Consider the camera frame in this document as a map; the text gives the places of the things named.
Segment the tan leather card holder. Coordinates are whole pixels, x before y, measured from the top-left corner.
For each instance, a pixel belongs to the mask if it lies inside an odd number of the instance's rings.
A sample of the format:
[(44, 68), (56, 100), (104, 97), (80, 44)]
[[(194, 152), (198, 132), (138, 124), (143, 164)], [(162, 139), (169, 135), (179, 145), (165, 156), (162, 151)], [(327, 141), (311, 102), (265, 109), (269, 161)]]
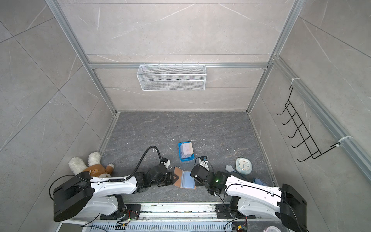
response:
[(174, 183), (175, 186), (182, 189), (196, 189), (195, 180), (190, 175), (191, 172), (175, 167), (174, 173), (179, 176), (179, 180)]

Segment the blue plastic card tray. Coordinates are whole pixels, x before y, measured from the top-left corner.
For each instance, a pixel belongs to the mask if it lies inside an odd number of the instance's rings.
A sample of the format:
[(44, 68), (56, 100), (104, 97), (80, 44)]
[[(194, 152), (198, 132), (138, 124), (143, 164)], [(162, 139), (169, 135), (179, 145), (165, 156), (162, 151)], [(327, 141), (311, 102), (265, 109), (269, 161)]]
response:
[(195, 159), (192, 142), (181, 142), (178, 144), (179, 159), (181, 162)]

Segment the stack of white cards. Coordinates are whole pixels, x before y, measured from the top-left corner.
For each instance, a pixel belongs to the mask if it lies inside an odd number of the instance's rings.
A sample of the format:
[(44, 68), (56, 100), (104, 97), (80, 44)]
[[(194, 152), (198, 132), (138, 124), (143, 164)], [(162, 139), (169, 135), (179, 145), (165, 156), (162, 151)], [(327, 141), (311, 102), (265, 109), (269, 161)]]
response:
[(194, 154), (193, 145), (191, 142), (182, 143), (180, 145), (180, 156), (182, 159), (187, 159)]

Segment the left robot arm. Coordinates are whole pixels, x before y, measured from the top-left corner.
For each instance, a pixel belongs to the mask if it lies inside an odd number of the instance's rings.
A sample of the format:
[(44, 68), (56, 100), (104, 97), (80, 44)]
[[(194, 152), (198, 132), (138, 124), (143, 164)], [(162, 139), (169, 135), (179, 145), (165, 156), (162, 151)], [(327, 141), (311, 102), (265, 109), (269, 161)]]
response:
[(125, 209), (123, 195), (147, 191), (152, 185), (170, 186), (178, 179), (164, 163), (147, 173), (128, 177), (91, 177), (88, 172), (81, 172), (50, 192), (53, 220), (61, 222), (94, 214), (111, 217)]

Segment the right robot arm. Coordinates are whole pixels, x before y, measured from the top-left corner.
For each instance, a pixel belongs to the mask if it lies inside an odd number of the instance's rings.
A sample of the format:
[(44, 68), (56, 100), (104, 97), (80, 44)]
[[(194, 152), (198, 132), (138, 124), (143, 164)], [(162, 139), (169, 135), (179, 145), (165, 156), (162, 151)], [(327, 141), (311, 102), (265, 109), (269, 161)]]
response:
[(234, 218), (279, 219), (294, 232), (306, 232), (307, 202), (290, 185), (269, 187), (239, 179), (229, 173), (208, 171), (196, 165), (191, 177), (214, 196), (230, 196), (228, 205), (223, 205), (228, 216)]

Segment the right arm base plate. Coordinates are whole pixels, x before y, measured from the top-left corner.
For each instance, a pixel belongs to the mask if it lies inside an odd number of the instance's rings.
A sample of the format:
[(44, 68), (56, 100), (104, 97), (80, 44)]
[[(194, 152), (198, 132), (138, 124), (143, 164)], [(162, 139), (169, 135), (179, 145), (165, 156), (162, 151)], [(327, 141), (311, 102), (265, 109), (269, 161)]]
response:
[(217, 219), (232, 219), (232, 218), (247, 218), (247, 219), (256, 219), (256, 216), (250, 215), (245, 216), (240, 213), (237, 209), (229, 208), (229, 204), (216, 204), (215, 211), (217, 214)]

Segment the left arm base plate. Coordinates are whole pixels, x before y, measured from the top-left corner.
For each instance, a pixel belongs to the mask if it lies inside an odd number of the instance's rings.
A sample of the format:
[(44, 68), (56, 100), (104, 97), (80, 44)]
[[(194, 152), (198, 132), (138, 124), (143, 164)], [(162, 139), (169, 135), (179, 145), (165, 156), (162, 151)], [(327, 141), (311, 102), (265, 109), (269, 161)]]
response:
[(129, 204), (124, 209), (118, 209), (115, 213), (106, 216), (100, 215), (100, 220), (129, 220), (138, 219), (141, 212), (141, 204)]

